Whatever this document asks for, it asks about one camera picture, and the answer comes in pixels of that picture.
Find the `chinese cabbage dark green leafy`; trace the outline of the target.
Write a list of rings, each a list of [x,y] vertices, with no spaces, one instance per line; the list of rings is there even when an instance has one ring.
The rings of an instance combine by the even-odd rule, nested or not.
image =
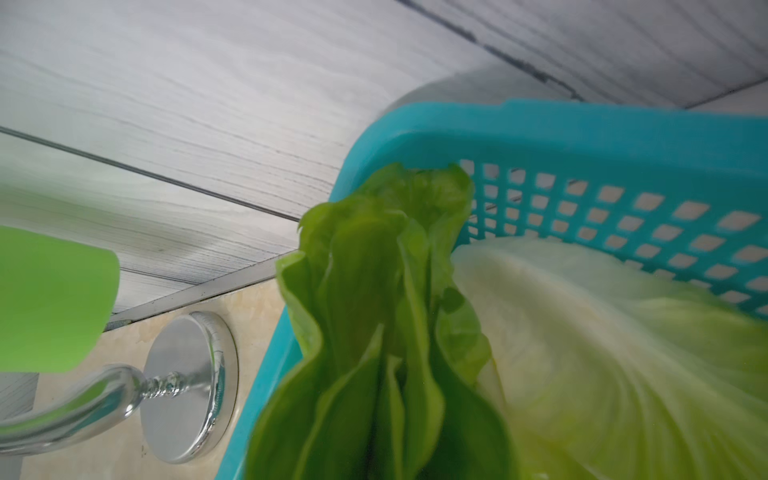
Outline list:
[[[277,282],[302,352],[252,431],[248,479],[513,479],[478,391],[491,348],[453,281],[474,186],[389,165],[299,224]]]

